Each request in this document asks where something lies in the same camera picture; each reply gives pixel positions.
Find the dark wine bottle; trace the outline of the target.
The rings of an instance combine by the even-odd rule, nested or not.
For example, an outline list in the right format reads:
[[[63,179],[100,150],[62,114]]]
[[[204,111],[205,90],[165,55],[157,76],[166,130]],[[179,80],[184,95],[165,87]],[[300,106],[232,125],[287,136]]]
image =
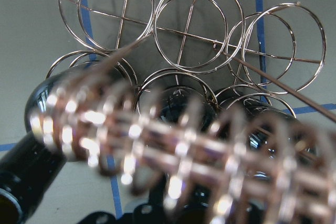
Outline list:
[[[159,119],[176,124],[188,106],[188,99],[193,95],[202,98],[202,109],[196,118],[200,120],[199,128],[204,132],[217,114],[213,106],[190,87],[172,86],[163,91]],[[173,216],[169,216],[164,209],[164,194],[170,175],[158,173],[158,176],[149,190],[148,202],[135,208],[133,223],[204,223],[209,189],[195,185],[188,201]]]
[[[60,152],[51,152],[34,137],[30,113],[45,111],[49,93],[63,76],[94,66],[82,63],[50,76],[29,96],[24,111],[27,134],[1,158],[1,223],[25,223],[66,163]]]

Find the dark wine bottle end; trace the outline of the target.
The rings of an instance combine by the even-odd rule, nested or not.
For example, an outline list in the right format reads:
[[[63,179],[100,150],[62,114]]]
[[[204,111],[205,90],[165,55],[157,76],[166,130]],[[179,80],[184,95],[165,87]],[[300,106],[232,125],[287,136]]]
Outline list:
[[[229,97],[208,133],[224,141],[213,163],[214,182],[301,182],[318,174],[314,144],[293,116],[249,97]]]

